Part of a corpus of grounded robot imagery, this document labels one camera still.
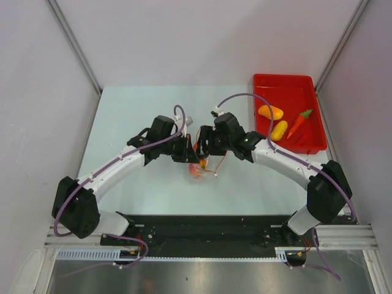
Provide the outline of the orange fake pumpkin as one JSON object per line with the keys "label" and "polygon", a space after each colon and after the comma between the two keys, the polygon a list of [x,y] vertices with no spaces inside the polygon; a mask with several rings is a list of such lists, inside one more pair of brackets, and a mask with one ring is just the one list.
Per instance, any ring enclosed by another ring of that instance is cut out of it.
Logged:
{"label": "orange fake pumpkin", "polygon": [[204,169],[201,168],[199,164],[190,164],[189,165],[189,173],[194,178],[200,178],[203,176]]}

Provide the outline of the clear zip top bag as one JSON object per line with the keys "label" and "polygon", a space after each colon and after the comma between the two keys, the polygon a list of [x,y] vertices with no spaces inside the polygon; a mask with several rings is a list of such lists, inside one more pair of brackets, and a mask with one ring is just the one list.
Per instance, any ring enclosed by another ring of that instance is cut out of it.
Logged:
{"label": "clear zip top bag", "polygon": [[214,179],[217,179],[219,176],[219,169],[222,166],[222,163],[226,159],[228,152],[225,152],[223,156],[220,156],[220,159],[217,160],[215,157],[212,159],[212,162],[209,161],[208,158],[200,159],[199,163],[191,163],[188,165],[188,173],[190,177],[196,180],[203,180],[209,176]]}

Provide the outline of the orange fake mango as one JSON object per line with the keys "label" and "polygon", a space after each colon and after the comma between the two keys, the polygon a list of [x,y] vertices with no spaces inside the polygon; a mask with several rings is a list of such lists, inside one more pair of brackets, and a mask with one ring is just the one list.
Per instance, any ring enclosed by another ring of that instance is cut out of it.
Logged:
{"label": "orange fake mango", "polygon": [[282,119],[284,112],[280,108],[274,106],[269,107],[267,105],[262,105],[258,108],[258,114],[264,118],[275,121]]}

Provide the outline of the yellow fake corn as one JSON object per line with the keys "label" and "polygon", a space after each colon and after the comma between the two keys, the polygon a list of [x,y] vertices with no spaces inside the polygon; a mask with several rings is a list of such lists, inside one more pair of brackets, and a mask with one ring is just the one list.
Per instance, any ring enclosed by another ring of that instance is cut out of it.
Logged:
{"label": "yellow fake corn", "polygon": [[272,141],[279,141],[282,139],[284,136],[286,130],[288,128],[288,122],[287,121],[279,121],[273,131],[271,132],[271,140]]}

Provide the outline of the red fake chili pepper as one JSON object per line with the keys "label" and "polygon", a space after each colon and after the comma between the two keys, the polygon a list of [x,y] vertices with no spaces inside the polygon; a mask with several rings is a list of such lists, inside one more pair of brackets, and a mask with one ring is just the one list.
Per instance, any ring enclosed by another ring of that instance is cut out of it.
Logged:
{"label": "red fake chili pepper", "polygon": [[304,132],[294,142],[294,146],[307,146],[311,143],[312,143],[312,133],[311,132]]}

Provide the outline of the orange fake carrot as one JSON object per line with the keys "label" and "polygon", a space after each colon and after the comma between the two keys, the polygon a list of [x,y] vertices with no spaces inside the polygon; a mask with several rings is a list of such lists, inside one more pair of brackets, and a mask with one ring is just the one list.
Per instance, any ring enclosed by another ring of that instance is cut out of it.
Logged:
{"label": "orange fake carrot", "polygon": [[292,137],[292,135],[304,124],[305,120],[309,118],[312,112],[313,109],[307,109],[298,115],[289,129],[286,139],[290,139]]}

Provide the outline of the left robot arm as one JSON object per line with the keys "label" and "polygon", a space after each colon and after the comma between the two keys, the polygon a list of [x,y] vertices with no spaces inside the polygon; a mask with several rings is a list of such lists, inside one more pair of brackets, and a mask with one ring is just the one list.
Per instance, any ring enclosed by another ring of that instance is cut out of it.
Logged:
{"label": "left robot arm", "polygon": [[135,239],[135,229],[130,219],[120,212],[110,213],[98,208],[98,204],[112,188],[130,173],[137,171],[161,155],[167,155],[174,162],[196,163],[198,158],[192,149],[187,127],[192,118],[173,119],[157,116],[151,127],[143,129],[132,137],[117,156],[78,179],[66,176],[60,180],[53,204],[52,216],[55,220],[53,231],[63,236],[59,226],[83,239],[93,233],[113,235],[123,245]]}

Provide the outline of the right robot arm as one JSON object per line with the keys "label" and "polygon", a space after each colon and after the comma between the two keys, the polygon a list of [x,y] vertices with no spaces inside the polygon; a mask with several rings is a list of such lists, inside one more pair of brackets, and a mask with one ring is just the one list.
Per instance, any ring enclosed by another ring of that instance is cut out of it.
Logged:
{"label": "right robot arm", "polygon": [[345,205],[353,206],[352,190],[338,162],[302,159],[256,131],[246,132],[232,113],[216,117],[213,126],[201,126],[197,140],[199,156],[223,156],[228,151],[239,160],[273,169],[307,192],[306,204],[284,224],[282,237],[290,246],[298,245],[318,224],[331,223]]}

